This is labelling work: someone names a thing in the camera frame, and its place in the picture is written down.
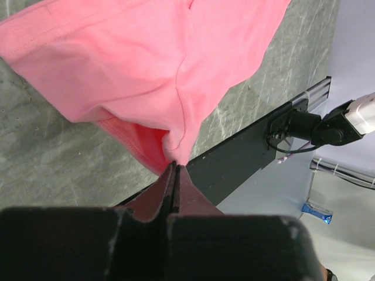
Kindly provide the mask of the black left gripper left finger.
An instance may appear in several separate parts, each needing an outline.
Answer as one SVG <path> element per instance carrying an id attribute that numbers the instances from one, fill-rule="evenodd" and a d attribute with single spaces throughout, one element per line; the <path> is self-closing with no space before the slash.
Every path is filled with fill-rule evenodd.
<path id="1" fill-rule="evenodd" d="M 159 178 L 137 197 L 113 208 L 118 222 L 165 222 L 173 209 L 176 163 L 169 164 Z"/>

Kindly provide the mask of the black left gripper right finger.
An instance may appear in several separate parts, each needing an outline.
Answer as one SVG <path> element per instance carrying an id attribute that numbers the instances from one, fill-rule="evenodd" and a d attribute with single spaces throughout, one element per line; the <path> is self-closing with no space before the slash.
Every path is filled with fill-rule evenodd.
<path id="1" fill-rule="evenodd" d="M 182 215 L 223 215 L 193 184 L 185 166 L 176 175 L 176 212 Z"/>

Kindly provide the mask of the pink t shirt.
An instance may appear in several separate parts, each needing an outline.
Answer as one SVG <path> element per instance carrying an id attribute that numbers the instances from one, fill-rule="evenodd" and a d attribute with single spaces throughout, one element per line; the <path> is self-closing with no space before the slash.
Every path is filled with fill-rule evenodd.
<path id="1" fill-rule="evenodd" d="M 161 174 L 189 161 L 202 122 L 258 70 L 288 4 L 40 1 L 1 22 L 1 57 Z"/>

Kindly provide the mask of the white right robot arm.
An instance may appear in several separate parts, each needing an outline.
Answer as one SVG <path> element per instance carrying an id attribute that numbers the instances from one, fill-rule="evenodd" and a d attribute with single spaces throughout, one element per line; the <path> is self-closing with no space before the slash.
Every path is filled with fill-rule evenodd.
<path id="1" fill-rule="evenodd" d="M 343 146 L 374 132 L 374 94 L 350 100 L 324 117 L 294 112 L 287 123 L 286 135 L 309 141 L 311 145 Z"/>

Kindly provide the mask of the blue packet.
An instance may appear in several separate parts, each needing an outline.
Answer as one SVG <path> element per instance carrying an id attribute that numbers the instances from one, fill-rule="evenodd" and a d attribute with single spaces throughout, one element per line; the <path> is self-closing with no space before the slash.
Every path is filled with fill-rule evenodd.
<path id="1" fill-rule="evenodd" d="M 309 201 L 306 201 L 303 204 L 301 211 L 305 214 L 313 215 L 314 217 L 324 221 L 328 225 L 332 221 L 333 212 Z"/>

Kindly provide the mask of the aluminium frame rail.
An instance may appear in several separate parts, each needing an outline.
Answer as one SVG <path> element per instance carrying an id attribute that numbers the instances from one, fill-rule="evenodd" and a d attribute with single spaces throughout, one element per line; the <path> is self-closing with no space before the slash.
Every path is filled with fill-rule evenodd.
<path id="1" fill-rule="evenodd" d="M 308 100 L 308 111 L 313 111 L 329 97 L 332 78 L 327 76 L 317 84 L 313 85 L 303 93 L 303 98 Z"/>

